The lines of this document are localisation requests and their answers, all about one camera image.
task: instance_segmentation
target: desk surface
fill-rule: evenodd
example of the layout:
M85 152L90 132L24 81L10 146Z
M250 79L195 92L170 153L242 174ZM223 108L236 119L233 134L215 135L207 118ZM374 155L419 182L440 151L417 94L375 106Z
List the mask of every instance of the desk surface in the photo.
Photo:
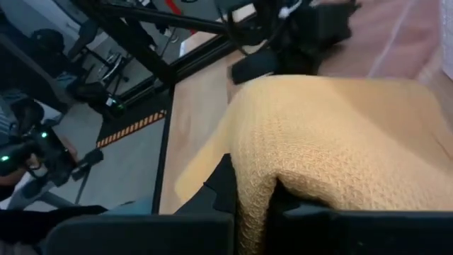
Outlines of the desk surface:
M453 84L440 71L440 54L432 56L439 45L438 7L429 1L419 1L412 6L410 0L368 2L350 20L351 39L343 44L340 52L323 63L320 73L337 77L418 79L435 92L447 109L447 118L453 120ZM250 9L244 10L238 16L250 13ZM401 22L402 13L407 15L399 35L413 37L408 40L407 36L396 36L392 45L399 51L383 51L392 38L395 24ZM379 27L370 30L370 27L376 28L376 22L379 22ZM416 25L419 22L424 24L422 28ZM196 33L185 41L185 51L196 48L213 36ZM240 89L229 79L228 68L241 58L241 53L233 52L176 86L162 180L161 214L174 213L183 204L184 201L175 193L175 182L216 128L231 97ZM432 63L424 68L427 60Z

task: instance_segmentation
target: white cable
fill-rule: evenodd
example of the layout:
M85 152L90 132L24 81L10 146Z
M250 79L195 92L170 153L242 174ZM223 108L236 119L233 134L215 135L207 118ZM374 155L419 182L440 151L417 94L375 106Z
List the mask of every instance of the white cable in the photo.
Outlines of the white cable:
M286 19L289 17L289 15L293 12L293 11L296 11L297 8L299 8L299 6L302 4L302 0L298 0L297 3L295 3L293 6L291 6L290 8L286 7L286 6L283 6L281 9L280 9L280 12L278 13L278 18L281 18L281 19Z

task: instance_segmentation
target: black metal frame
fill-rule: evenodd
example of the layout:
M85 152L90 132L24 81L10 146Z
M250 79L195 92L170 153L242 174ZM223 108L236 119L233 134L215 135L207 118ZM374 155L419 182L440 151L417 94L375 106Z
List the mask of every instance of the black metal frame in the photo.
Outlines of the black metal frame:
M96 21L119 46L128 51L153 73L153 76L119 95L119 99L127 106L129 111L152 96L169 90L170 105L167 107L152 204L152 213L159 213L175 85L179 81L184 80L213 62L232 53L236 49L236 46L230 42L227 37L227 30L224 24L220 22L164 13L143 7L125 6L124 2L122 2L122 5L112 5L103 4L101 3L102 0L72 1L89 18ZM158 21L177 28L194 29L219 35L180 57L175 62L167 64L153 50L149 49L145 42L134 36L134 33L128 29L127 24L121 20L124 17L136 18L139 21L150 23ZM243 22L254 18L255 15L252 15ZM156 80L161 82L160 86L153 86Z

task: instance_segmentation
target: floor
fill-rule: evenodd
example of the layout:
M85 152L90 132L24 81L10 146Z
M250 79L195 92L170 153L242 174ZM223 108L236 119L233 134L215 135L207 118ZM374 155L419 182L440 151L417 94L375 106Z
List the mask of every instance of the floor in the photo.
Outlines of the floor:
M170 11L164 1L154 1L154 3L158 9ZM215 14L213 0L198 0L193 4L175 0L175 3L187 16L210 20L218 18ZM154 25L148 23L143 23L143 25L158 42L157 52L162 54L167 38L160 35ZM175 33L179 37L178 42L169 43L163 53L163 59L168 63L178 58L180 42L190 36L189 31L183 29L176 29ZM101 56L107 56L109 50L123 52L121 47L110 38L101 44L96 52ZM88 60L86 65L91 66L92 63L95 63L94 60ZM125 69L125 75L130 80L120 84L118 93L128 90L150 74L146 68L134 60ZM95 79L96 76L97 74L94 72L90 79ZM97 113L87 105L81 104L74 106L67 113L63 121L55 128L55 132L68 138L77 148L79 157L82 157L94 149L101 123L101 117ZM152 203L163 128L164 120L160 120L103 149L104 160L92 168L80 204L102 205L110 209L143 197L149 197L149 202ZM62 187L54 188L51 191L74 202L80 186L81 181L70 180ZM27 208L27 210L39 211L51 209L52 207L49 205L40 202Z

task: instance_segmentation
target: yellow knit fabric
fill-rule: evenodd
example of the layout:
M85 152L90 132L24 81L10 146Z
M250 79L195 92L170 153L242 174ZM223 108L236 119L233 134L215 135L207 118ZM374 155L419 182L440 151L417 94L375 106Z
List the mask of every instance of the yellow knit fabric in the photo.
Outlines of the yellow knit fabric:
M238 92L176 184L187 201L231 153L240 252L259 254L276 180L342 210L453 210L453 136L414 81L269 76Z

